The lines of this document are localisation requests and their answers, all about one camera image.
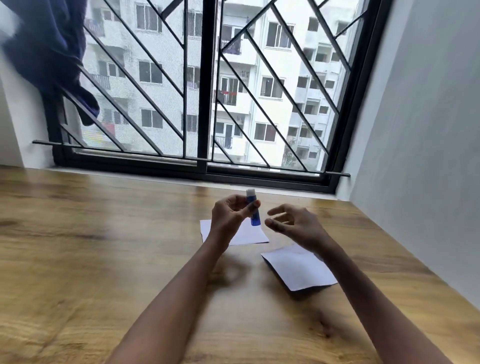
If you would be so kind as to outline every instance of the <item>building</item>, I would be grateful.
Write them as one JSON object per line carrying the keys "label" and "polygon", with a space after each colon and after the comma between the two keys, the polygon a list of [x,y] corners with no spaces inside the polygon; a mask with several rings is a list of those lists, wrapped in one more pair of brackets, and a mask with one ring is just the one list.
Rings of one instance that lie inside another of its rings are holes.
{"label": "building", "polygon": [[[108,0],[157,63],[170,76],[174,87],[145,50],[135,41],[124,24],[103,0],[89,0],[85,24],[114,55],[138,86],[158,105],[178,131],[183,133],[183,101],[177,89],[183,89],[183,50],[175,37],[150,7],[146,0]],[[161,11],[168,1],[155,1]],[[266,0],[228,0],[224,3],[221,45],[226,45],[265,5]],[[339,100],[345,69],[328,41],[326,34],[307,1],[279,1],[276,5],[306,57],[319,76],[335,104]],[[338,34],[358,13],[358,0],[330,1],[321,8],[332,33]],[[187,69],[187,155],[197,153],[198,100],[200,84],[200,52],[202,29],[202,3],[189,2],[188,12],[188,69]],[[183,5],[167,18],[168,25],[180,41],[183,41]],[[337,38],[339,46],[348,55],[355,26]],[[217,35],[220,24],[218,20]],[[260,51],[283,82],[298,108],[319,135],[324,144],[332,130],[335,113],[321,93],[318,84],[301,61],[291,41],[271,10],[262,15],[249,32]],[[278,131],[284,136],[302,162],[310,170],[319,170],[324,153],[308,130],[297,109],[272,76],[267,65],[246,35],[242,35],[224,52],[233,70],[222,58],[215,62],[218,89],[214,95],[223,103],[237,124],[254,142],[271,166],[300,168],[300,164],[288,151],[285,142],[268,119],[253,102],[256,97]],[[85,68],[93,75],[128,115],[142,127],[148,137],[165,154],[182,155],[182,140],[151,103],[134,86],[122,70],[112,61],[96,40],[87,35]],[[99,101],[99,120],[115,134],[131,151],[154,152],[152,147],[124,120],[115,108],[85,77],[82,84]],[[228,152],[235,162],[264,165],[260,155],[250,145],[238,126],[218,104],[215,119],[215,103],[212,104],[211,137]],[[85,141],[91,146],[116,148],[96,126],[82,127]],[[214,160],[227,158],[214,147]]]}

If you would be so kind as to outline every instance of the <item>sheet of paper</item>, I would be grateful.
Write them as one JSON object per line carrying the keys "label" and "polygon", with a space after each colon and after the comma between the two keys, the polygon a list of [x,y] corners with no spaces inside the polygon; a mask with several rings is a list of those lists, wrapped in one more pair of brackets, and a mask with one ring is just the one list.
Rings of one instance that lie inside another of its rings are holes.
{"label": "sheet of paper", "polygon": [[[211,220],[200,220],[200,233],[205,242],[208,233],[210,232]],[[230,245],[244,245],[268,243],[268,238],[262,230],[262,226],[252,226],[249,218],[246,218],[240,225],[239,230],[230,242]]]}
{"label": "sheet of paper", "polygon": [[294,244],[262,253],[291,291],[336,284],[332,272],[313,253]]}

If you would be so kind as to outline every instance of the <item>blue fabric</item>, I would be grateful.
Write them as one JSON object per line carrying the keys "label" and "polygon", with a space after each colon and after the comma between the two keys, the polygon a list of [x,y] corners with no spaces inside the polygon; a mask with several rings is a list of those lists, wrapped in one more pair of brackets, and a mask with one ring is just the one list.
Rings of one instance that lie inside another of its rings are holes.
{"label": "blue fabric", "polygon": [[[97,100],[80,86],[87,0],[0,1],[21,20],[17,33],[3,45],[17,72],[47,94],[61,85],[98,116]],[[81,110],[79,114],[84,125],[92,124]]]}

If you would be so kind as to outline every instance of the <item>wood grain surface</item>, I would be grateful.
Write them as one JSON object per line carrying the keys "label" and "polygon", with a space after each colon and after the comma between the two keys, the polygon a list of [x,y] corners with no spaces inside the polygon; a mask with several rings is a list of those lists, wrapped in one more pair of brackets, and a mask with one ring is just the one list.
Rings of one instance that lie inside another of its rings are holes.
{"label": "wood grain surface", "polygon": [[[0,167],[0,363],[98,363],[201,244],[231,190]],[[456,364],[480,363],[480,313],[352,204],[258,194],[318,214],[379,288]],[[341,288],[289,294],[260,256],[230,247],[185,363],[379,363]]]}

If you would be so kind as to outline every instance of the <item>glue stick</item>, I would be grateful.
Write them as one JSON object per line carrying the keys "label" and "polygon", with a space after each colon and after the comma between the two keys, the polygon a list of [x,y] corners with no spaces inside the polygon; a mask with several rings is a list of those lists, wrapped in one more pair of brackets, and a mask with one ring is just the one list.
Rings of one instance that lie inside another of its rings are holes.
{"label": "glue stick", "polygon": [[[255,190],[253,188],[249,188],[247,190],[247,202],[250,203],[255,201],[256,199],[257,199],[257,196],[255,194]],[[250,220],[253,226],[258,226],[262,223],[260,220],[260,214],[258,213],[258,211],[253,214]]]}

